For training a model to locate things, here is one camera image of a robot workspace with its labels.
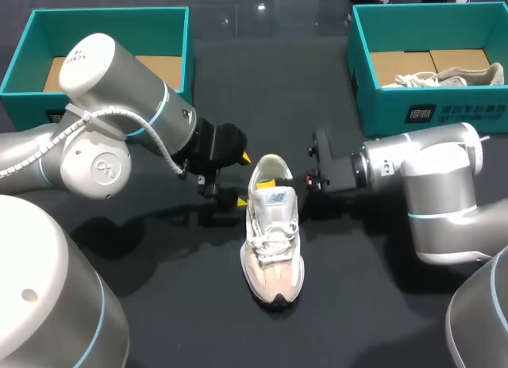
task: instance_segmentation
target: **shoelace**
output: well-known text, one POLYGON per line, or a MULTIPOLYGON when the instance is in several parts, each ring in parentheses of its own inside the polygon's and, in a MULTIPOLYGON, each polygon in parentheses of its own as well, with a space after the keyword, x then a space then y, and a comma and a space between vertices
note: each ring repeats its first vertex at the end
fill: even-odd
POLYGON ((437 81, 437 75, 434 72, 418 72, 414 75, 396 75, 395 81, 397 84, 406 86, 408 88, 420 87, 420 86, 439 86, 437 81))
POLYGON ((289 224, 276 223, 261 232, 257 221, 252 222, 255 236, 249 243, 255 248, 257 258, 261 263, 279 263, 293 258, 289 252, 291 241, 298 234, 298 221, 291 220, 289 224), (273 236, 273 232, 280 232, 280 236, 273 236))

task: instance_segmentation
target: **white cable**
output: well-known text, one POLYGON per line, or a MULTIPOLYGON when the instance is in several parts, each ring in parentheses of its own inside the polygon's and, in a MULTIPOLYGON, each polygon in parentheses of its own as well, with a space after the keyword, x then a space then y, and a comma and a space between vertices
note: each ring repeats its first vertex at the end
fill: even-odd
POLYGON ((177 175, 181 175, 183 173, 182 168, 177 165, 171 156, 169 155, 169 151, 167 150, 164 142, 160 139, 159 135, 153 129, 153 127, 145 121, 142 117, 125 109, 103 109, 98 110, 93 113, 84 112, 85 115, 81 120, 76 121, 74 124, 63 130, 58 136, 53 138, 49 143, 40 148, 38 152, 31 155, 27 159, 21 161, 20 163, 6 168, 5 170, 0 171, 0 178, 6 178, 11 176, 12 174, 16 174, 17 172, 23 170, 24 168, 34 164, 39 159, 41 159, 44 155, 48 154, 57 144, 61 141, 66 140, 71 134, 78 131, 80 128, 85 126, 87 123, 92 122, 94 118, 97 117, 106 117, 106 116, 122 116, 130 118, 131 120, 138 123, 139 126, 143 127, 144 130, 150 135, 150 137, 155 141, 157 147, 159 148, 164 160, 166 160, 169 167, 175 172, 177 175))

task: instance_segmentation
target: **dark floor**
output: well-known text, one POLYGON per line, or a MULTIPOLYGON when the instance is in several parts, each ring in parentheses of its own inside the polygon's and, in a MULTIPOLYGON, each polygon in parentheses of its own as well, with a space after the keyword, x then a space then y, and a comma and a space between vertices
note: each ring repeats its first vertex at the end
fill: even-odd
POLYGON ((31 9, 98 6, 190 6, 194 36, 222 40, 341 35, 348 0, 2 0, 0 45, 17 42, 31 9))

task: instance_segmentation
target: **shoe tongue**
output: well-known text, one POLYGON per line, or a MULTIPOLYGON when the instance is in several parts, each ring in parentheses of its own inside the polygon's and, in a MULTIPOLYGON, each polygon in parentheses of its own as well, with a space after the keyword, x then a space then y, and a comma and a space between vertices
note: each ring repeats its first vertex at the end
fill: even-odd
POLYGON ((291 187, 271 187, 252 195, 256 219, 263 232, 274 222, 289 224, 293 218, 296 193, 291 187))

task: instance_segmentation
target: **open shoe box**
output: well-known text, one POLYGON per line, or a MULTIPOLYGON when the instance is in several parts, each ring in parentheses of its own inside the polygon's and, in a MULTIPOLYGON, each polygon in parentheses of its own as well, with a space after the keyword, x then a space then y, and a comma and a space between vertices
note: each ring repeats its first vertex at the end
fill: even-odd
POLYGON ((69 100, 58 85, 60 68, 69 51, 92 33, 113 37, 192 103, 188 8, 34 10, 0 86, 0 99, 17 130, 61 118, 69 100))
POLYGON ((508 68, 503 2, 355 6, 346 58, 366 136, 453 122, 508 132, 508 86, 383 87, 422 71, 508 68))

